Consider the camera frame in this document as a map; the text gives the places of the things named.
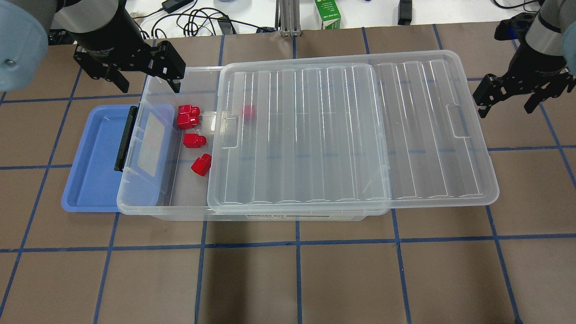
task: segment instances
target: black device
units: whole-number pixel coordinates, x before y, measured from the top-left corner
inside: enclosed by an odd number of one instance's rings
[[[220,30],[222,30],[223,35],[236,34],[236,30],[234,29],[234,26],[232,26],[232,22],[228,16],[222,16],[218,18],[218,26],[220,26]]]
[[[194,2],[194,0],[166,0],[162,3],[162,8],[167,13],[173,13],[183,6]]]
[[[112,82],[124,93],[130,84],[121,71],[162,78],[180,92],[186,63],[169,41],[154,47],[144,42],[125,5],[126,0],[81,0],[60,7],[56,20],[78,42],[74,59],[91,78]]]
[[[410,25],[412,23],[412,0],[400,0],[398,3],[398,24]]]
[[[502,76],[486,74],[472,97],[480,108],[478,114],[485,118],[490,108],[500,101],[515,95],[532,94],[524,104],[524,110],[531,114],[536,107],[548,98],[560,96],[564,90],[571,92],[576,79],[566,67],[561,55],[550,55],[547,49],[538,51],[526,39],[531,27],[538,24],[533,32],[560,34],[560,29],[547,23],[541,13],[520,13],[511,19],[500,22],[494,33],[496,40],[518,39],[520,45],[510,61],[508,71]],[[537,35],[533,38],[546,38]]]

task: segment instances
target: blue tape line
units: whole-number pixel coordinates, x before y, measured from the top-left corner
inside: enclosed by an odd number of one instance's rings
[[[56,165],[20,165],[17,167],[0,167],[0,170],[26,170],[26,169],[63,169],[71,168],[72,164],[56,164]]]
[[[222,35],[222,39],[220,40],[220,54],[218,56],[218,66],[222,66],[223,55],[224,55],[224,35]]]
[[[216,243],[216,244],[206,244],[206,248],[247,248],[247,247],[269,247],[269,246],[293,246],[296,242],[284,241],[284,242],[260,242],[260,243]]]
[[[370,47],[368,46],[368,37],[366,37],[366,28],[362,27],[362,37],[364,38],[364,47],[366,47],[366,54],[370,54]]]
[[[383,244],[396,243],[395,239],[357,239],[357,240],[310,240],[301,241],[300,245],[343,245],[343,244]]]
[[[106,261],[104,262],[104,270],[102,271],[102,280],[100,280],[100,289],[98,290],[96,309],[94,310],[94,320],[92,321],[93,324],[98,323],[98,316],[100,315],[100,304],[102,303],[104,284],[106,283],[106,275],[108,274],[108,266],[110,265],[110,256],[112,255],[112,247],[114,246],[114,237],[116,236],[116,229],[118,227],[118,218],[120,218],[120,213],[114,215],[114,225],[112,225],[112,233],[110,234],[110,242],[108,243]]]
[[[573,239],[576,233],[551,233],[551,234],[522,234],[522,235],[498,235],[499,240],[537,240],[537,239]],[[492,236],[448,236],[442,238],[400,238],[401,243],[434,243],[434,242],[470,242],[493,240]],[[310,240],[291,242],[263,242],[263,243],[238,243],[238,244],[209,244],[207,248],[246,248],[246,247],[273,247],[273,246],[297,246],[302,245],[344,245],[344,244],[392,244],[396,239],[356,239],[356,240]],[[116,246],[113,251],[133,250],[185,250],[202,248],[201,244],[183,244],[166,246]],[[78,252],[78,251],[107,251],[105,246],[81,246],[81,247],[28,247],[23,253],[35,252]],[[18,248],[2,248],[0,253],[16,253]]]
[[[5,100],[5,104],[17,104],[17,103],[41,103],[47,101],[68,101],[70,98],[46,98],[46,99],[19,99],[19,100]]]
[[[521,146],[517,148],[489,148],[489,152],[502,152],[510,150],[554,150],[557,149],[556,146]]]
[[[86,96],[86,97],[75,97],[72,100],[90,100],[90,99],[114,99],[114,98],[132,98],[141,97],[141,93],[133,93],[130,95],[109,95],[109,96]],[[20,100],[6,100],[4,103],[42,103],[47,101],[67,101],[70,98],[46,98],[46,99],[20,99]]]
[[[573,239],[576,233],[558,233],[558,234],[526,234],[526,235],[499,235],[499,240],[534,240],[534,239]]]
[[[560,140],[558,139],[558,136],[556,135],[556,132],[554,131],[554,127],[552,127],[552,122],[550,121],[550,118],[548,117],[548,114],[546,113],[546,109],[544,109],[544,106],[542,104],[540,104],[540,110],[542,110],[542,114],[544,115],[544,119],[546,120],[546,124],[548,124],[548,128],[550,129],[550,132],[552,133],[552,137],[554,137],[554,142],[556,142],[556,147],[560,151],[560,156],[562,156],[562,160],[564,161],[564,165],[566,166],[566,171],[568,171],[568,176],[570,176],[570,180],[572,181],[572,186],[574,186],[574,188],[576,189],[576,178],[574,177],[574,173],[572,173],[572,168],[570,167],[570,163],[568,163],[568,159],[566,158],[566,154],[564,153],[564,149],[560,145]]]
[[[200,292],[202,291],[202,274],[204,271],[204,247],[206,246],[206,228],[208,222],[205,221],[202,224],[202,241],[200,248],[200,258],[198,260],[198,279],[196,282],[196,303],[194,304],[194,324],[198,324],[198,318],[200,316]]]
[[[79,246],[79,247],[28,247],[23,249],[23,253],[34,252],[86,252],[86,251],[107,251],[105,246]]]
[[[492,229],[492,236],[496,245],[496,252],[498,253],[500,267],[502,268],[504,282],[506,283],[506,290],[508,291],[508,297],[510,298],[510,304],[512,305],[512,312],[514,312],[514,318],[516,319],[516,322],[518,324],[522,324],[520,314],[518,313],[518,307],[516,306],[514,292],[512,291],[512,285],[510,284],[510,278],[508,277],[506,262],[504,262],[504,255],[502,254],[502,249],[500,248],[500,240],[498,239],[498,234],[496,233],[496,226],[494,225],[494,219],[492,218],[492,211],[490,210],[490,206],[486,206],[486,214],[488,215],[488,222],[490,223],[490,228]]]
[[[402,248],[400,247],[400,231],[398,230],[398,220],[396,219],[396,209],[392,209],[392,224],[394,225],[394,238],[396,241],[396,254],[398,256],[398,268],[400,271],[400,284],[402,286],[402,297],[404,298],[406,322],[407,324],[412,324],[410,304],[408,302],[408,289],[406,288],[406,275],[404,274],[404,261],[402,261]]]
[[[187,250],[201,248],[201,244],[181,244],[181,245],[143,245],[143,246],[115,246],[113,251],[142,251],[142,250]]]
[[[296,59],[296,36],[292,36],[292,58]]]
[[[492,236],[452,236],[447,238],[410,238],[400,239],[402,243],[433,243],[433,242],[467,242],[493,240]]]
[[[56,140],[54,141],[54,145],[52,147],[52,152],[50,153],[50,158],[48,159],[48,165],[52,164],[52,159],[54,158],[54,153],[56,152],[56,147],[58,146],[58,141],[60,140],[60,135],[62,134],[62,129],[64,128],[66,116],[68,114],[68,110],[70,110],[70,104],[72,103],[72,97],[74,96],[74,92],[76,92],[76,87],[78,86],[78,81],[80,80],[81,72],[82,72],[82,69],[78,68],[78,74],[76,75],[76,80],[74,81],[74,86],[72,87],[72,91],[71,91],[70,97],[68,99],[68,105],[66,105],[66,110],[64,111],[64,115],[62,116],[62,121],[60,122],[60,128],[58,129],[58,133],[56,135]],[[10,279],[8,280],[8,285],[6,286],[6,290],[4,291],[4,297],[2,298],[2,304],[0,304],[0,317],[2,317],[2,313],[4,312],[4,307],[6,306],[6,301],[8,299],[8,295],[10,294],[10,289],[12,287],[12,283],[14,282],[14,276],[16,275],[16,270],[18,269],[18,264],[20,263],[20,258],[22,257],[24,245],[26,244],[26,240],[28,239],[28,234],[30,233],[30,227],[32,226],[32,221],[34,220],[34,215],[36,214],[36,209],[38,208],[40,196],[42,195],[42,191],[44,190],[44,185],[46,184],[46,178],[48,177],[49,170],[50,169],[47,168],[46,171],[44,171],[44,176],[42,177],[42,182],[40,183],[40,188],[38,189],[38,194],[36,195],[36,200],[34,201],[34,207],[32,208],[32,212],[30,213],[30,218],[28,219],[28,223],[26,225],[26,230],[24,231],[24,236],[22,237],[22,242],[20,243],[20,248],[18,249],[18,254],[16,255],[16,260],[14,261],[14,266],[12,267]]]
[[[443,46],[442,46],[442,41],[440,40],[440,34],[438,33],[438,28],[436,27],[436,24],[432,24],[432,28],[434,28],[434,34],[436,35],[436,42],[438,43],[438,48],[440,50],[443,50]]]
[[[300,254],[300,222],[295,222],[296,234],[296,305],[298,311],[298,324],[302,324],[302,266]]]
[[[131,95],[109,95],[109,96],[92,96],[92,97],[76,97],[74,100],[91,100],[91,99],[114,99],[114,98],[140,98],[141,93],[133,93]]]

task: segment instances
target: blue plastic lid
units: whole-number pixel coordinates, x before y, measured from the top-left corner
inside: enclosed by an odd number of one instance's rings
[[[62,208],[68,212],[119,212],[122,173],[114,171],[131,105],[98,106],[88,116],[78,145]]]

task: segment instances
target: red block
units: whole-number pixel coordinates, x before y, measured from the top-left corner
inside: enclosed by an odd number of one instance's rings
[[[199,116],[200,115],[200,108],[194,107],[191,104],[185,104],[183,106],[178,106],[178,114],[179,115],[192,115],[192,116]]]
[[[212,164],[212,157],[210,154],[204,154],[203,156],[196,159],[196,162],[192,165],[192,171],[196,172],[201,176],[205,176],[210,166]]]
[[[200,117],[192,116],[190,114],[178,115],[176,124],[182,130],[190,129],[200,123]]]
[[[182,141],[184,146],[189,149],[197,149],[202,145],[206,144],[206,137],[198,134],[184,134],[184,140]]]
[[[256,117],[256,107],[254,107],[251,104],[245,105],[244,109],[242,110],[242,116],[246,120],[250,120],[250,119],[255,118]]]

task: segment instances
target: black handle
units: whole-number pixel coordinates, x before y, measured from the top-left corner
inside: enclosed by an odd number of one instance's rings
[[[134,130],[134,124],[136,123],[137,114],[138,114],[138,107],[137,106],[130,107],[130,110],[128,111],[128,117],[126,118],[126,125],[124,125],[124,133],[122,134],[120,147],[118,148],[118,155],[116,156],[114,171],[122,172],[122,170],[124,170],[126,155],[128,155],[128,146],[130,145],[130,137],[132,136],[132,131]]]

